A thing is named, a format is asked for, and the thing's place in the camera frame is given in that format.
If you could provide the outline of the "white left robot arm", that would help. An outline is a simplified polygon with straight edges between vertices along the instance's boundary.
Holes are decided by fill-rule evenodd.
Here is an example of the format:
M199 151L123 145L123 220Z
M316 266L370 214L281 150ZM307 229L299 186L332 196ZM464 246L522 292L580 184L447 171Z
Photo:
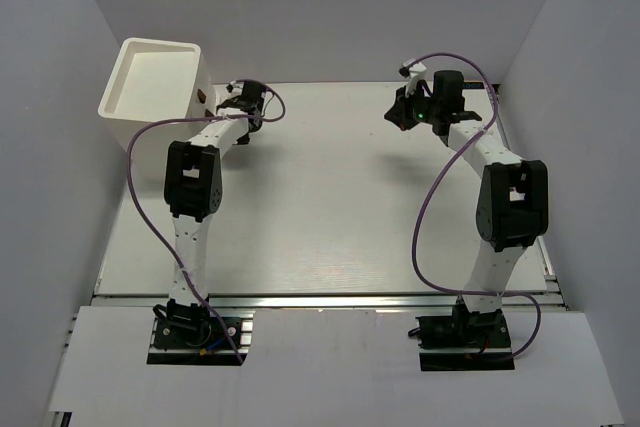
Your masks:
M244 81L228 85L227 91L230 96L216 110L219 120L207 122L195 136L174 141L168 149L164 200L178 256L169 298L183 306L207 297L206 251L212 216L222 201L222 158L262 126L267 87Z

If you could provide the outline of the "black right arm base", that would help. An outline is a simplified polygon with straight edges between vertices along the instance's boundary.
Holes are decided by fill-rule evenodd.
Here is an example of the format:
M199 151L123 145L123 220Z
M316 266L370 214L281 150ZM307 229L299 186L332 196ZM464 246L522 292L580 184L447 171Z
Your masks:
M408 337L418 341L422 372L513 371L511 338L503 312L469 313L455 306L443 316L420 316Z

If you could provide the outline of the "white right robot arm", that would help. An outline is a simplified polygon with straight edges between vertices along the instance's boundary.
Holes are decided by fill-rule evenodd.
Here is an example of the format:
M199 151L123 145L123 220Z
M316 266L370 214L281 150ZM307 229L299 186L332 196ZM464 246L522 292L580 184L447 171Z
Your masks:
M461 72L441 70L426 80L423 64L403 67L405 86L395 94L385 120L402 131L428 124L480 178L475 224L482 240L470 277L457 296L471 314L489 315L502 307L507 284L524 252L549 223L548 170L526 161L491 132L491 124L465 108Z

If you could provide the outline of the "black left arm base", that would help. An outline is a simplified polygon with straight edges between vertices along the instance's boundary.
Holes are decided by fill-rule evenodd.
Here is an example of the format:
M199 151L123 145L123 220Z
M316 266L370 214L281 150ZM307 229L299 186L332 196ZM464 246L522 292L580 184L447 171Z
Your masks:
M146 362L162 366L240 366L246 359L249 320L223 317L223 324L201 305L170 299L156 304Z

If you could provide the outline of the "white drawer cabinet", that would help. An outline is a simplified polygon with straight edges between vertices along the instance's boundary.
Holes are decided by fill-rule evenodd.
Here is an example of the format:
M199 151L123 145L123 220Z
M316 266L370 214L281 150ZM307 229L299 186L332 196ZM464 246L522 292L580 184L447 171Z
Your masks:
M201 103L197 92L206 94ZM132 176L158 189L164 184L168 148L203 128L185 123L213 110L216 92L201 48L193 43L129 38L124 41L104 90L98 114L123 148L143 127L178 119L150 129L136 141Z

